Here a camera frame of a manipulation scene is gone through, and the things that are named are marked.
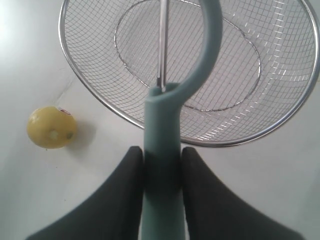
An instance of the metal rod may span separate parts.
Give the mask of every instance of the metal rod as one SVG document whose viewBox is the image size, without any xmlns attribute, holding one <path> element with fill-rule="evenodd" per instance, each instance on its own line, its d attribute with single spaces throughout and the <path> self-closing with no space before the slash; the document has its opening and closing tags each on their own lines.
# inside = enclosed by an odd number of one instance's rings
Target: metal rod
<svg viewBox="0 0 320 240">
<path fill-rule="evenodd" d="M 169 25 L 169 0 L 160 0 L 159 58 L 156 85 L 161 89 L 167 81 L 167 49 Z"/>
</svg>

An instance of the wire mesh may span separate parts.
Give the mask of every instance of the wire mesh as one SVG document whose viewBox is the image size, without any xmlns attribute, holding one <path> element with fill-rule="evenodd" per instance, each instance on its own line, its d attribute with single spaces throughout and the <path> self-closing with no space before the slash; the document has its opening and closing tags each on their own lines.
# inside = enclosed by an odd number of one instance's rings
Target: wire mesh
<svg viewBox="0 0 320 240">
<path fill-rule="evenodd" d="M 207 146 L 242 142 L 284 118 L 306 95 L 318 42 L 305 1 L 224 0 L 222 46 L 206 83 L 181 111 L 181 137 Z M 158 0 L 65 0 L 64 52 L 102 102 L 143 127 L 156 85 Z M 167 81 L 181 82 L 203 38 L 197 0 L 171 0 Z"/>
</svg>

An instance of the lemon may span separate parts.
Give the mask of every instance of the lemon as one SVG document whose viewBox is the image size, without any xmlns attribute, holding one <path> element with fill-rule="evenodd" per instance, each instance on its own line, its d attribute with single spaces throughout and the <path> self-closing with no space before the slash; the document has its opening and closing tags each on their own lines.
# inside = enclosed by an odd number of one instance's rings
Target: lemon
<svg viewBox="0 0 320 240">
<path fill-rule="evenodd" d="M 68 111 L 60 107 L 47 106 L 31 114 L 26 131 L 36 145 L 46 149 L 57 149 L 72 142 L 77 133 L 77 123 Z"/>
</svg>

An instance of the black object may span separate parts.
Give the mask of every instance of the black object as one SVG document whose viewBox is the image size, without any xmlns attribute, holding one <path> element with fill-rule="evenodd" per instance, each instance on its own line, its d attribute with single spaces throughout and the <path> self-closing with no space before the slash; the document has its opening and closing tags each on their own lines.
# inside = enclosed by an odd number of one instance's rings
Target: black object
<svg viewBox="0 0 320 240">
<path fill-rule="evenodd" d="M 230 191 L 197 151 L 182 151 L 182 188 L 190 240 L 303 240 Z"/>
<path fill-rule="evenodd" d="M 91 197 L 27 240 L 137 240 L 143 176 L 143 152 L 131 147 Z M 304 239 L 236 196 L 192 147 L 182 151 L 181 178 L 190 240 Z"/>
<path fill-rule="evenodd" d="M 143 152 L 131 147 L 92 196 L 27 240 L 136 240 L 143 186 Z"/>
</svg>

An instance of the white table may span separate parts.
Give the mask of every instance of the white table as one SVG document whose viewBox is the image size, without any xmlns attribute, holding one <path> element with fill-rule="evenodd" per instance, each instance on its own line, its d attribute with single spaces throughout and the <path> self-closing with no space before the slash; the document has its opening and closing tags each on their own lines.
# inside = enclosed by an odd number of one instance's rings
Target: white table
<svg viewBox="0 0 320 240">
<path fill-rule="evenodd" d="M 311 3 L 320 16 L 320 2 Z M 0 0 L 1 240 L 22 240 L 62 217 L 99 187 L 129 146 L 143 146 L 143 131 L 100 104 L 66 62 L 58 38 L 61 4 Z M 198 149 L 236 194 L 308 240 L 320 239 L 319 102 L 317 85 L 302 110 L 271 135 Z M 28 116 L 46 105 L 77 118 L 79 135 L 69 147 L 47 151 L 29 141 Z"/>
</svg>

